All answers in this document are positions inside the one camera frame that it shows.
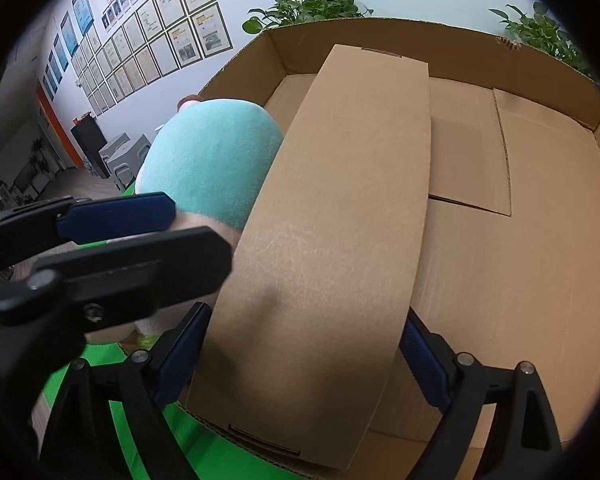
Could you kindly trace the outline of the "pink teal plush pig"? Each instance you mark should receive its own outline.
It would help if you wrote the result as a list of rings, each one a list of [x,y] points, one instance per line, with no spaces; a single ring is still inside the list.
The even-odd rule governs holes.
[[[151,145],[135,193],[174,200],[172,231],[208,226],[236,247],[283,138],[256,103],[186,96]]]

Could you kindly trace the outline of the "long brown cardboard box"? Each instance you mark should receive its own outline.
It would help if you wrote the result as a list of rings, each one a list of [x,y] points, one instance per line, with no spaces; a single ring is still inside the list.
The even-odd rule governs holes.
[[[291,121],[213,309],[190,409],[349,466],[398,348],[430,175],[424,62],[336,46]]]

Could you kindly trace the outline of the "grey stool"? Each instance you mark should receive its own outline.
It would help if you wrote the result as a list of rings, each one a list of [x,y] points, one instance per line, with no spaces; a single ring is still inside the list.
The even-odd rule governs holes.
[[[124,132],[99,150],[100,158],[120,191],[125,191],[136,180],[149,149],[146,136],[141,134],[131,138]]]

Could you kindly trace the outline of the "black cabinet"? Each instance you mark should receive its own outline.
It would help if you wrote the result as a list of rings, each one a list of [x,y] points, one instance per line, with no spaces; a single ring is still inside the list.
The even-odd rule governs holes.
[[[110,172],[99,155],[99,150],[107,144],[107,141],[95,118],[91,114],[86,114],[74,124],[71,133],[99,177],[108,179]]]

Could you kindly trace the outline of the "green table cloth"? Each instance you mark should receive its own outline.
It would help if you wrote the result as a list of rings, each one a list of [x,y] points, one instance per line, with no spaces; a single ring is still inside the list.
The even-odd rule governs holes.
[[[181,456],[204,479],[293,479],[289,471],[217,436],[184,411],[178,404],[166,406],[164,420],[169,439],[178,444]],[[54,456],[45,467],[46,478],[53,479],[146,479],[146,463],[132,438],[131,429],[120,402],[109,402],[105,422],[114,430],[114,440],[101,434],[89,437],[93,456],[82,457],[79,445],[70,446]]]

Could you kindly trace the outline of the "large open cardboard tray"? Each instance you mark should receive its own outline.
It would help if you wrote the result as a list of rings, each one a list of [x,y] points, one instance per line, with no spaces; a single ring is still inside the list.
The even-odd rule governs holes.
[[[201,99],[256,103],[285,139],[336,46],[427,65],[429,192],[408,311],[486,366],[531,362],[564,448],[600,395],[600,88],[539,50],[482,32],[359,18],[264,32]],[[304,478],[411,479],[442,414],[399,344],[373,418],[341,469],[261,448],[197,416],[188,404],[196,370],[180,404],[217,436]],[[482,408],[455,478],[475,479],[494,412]]]

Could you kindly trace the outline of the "left potted green plant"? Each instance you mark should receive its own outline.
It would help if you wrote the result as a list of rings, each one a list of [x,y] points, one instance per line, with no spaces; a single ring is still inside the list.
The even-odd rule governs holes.
[[[242,30],[249,35],[257,35],[284,26],[340,18],[371,18],[374,13],[373,9],[358,3],[358,0],[275,0],[266,9],[249,9]]]

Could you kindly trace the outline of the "potted green plant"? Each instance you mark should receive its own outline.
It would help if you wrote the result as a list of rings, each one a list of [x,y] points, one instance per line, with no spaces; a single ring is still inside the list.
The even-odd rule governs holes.
[[[340,18],[371,18],[374,13],[373,9],[358,3],[358,0],[275,0],[266,9],[249,9],[242,30],[249,35],[257,35],[284,26]]]
[[[505,10],[490,8],[489,11],[500,19],[505,37],[511,42],[521,42],[540,50],[592,81],[598,81],[591,63],[568,30],[550,14],[550,9],[544,2],[535,1],[531,13],[510,3],[506,4]]]

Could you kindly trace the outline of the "right potted green plant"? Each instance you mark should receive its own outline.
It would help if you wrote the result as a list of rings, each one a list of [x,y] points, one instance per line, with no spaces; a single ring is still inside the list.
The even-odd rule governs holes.
[[[531,13],[510,3],[506,4],[505,10],[490,8],[489,11],[500,19],[505,37],[511,42],[521,42],[540,50],[592,81],[598,81],[591,63],[568,30],[550,14],[550,9],[544,2],[535,1]]]

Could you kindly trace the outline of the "framed certificates on wall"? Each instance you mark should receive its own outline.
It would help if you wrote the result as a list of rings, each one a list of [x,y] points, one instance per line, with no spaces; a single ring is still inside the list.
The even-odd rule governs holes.
[[[38,76],[44,96],[74,84],[96,116],[233,47],[219,0],[70,0],[52,32]]]

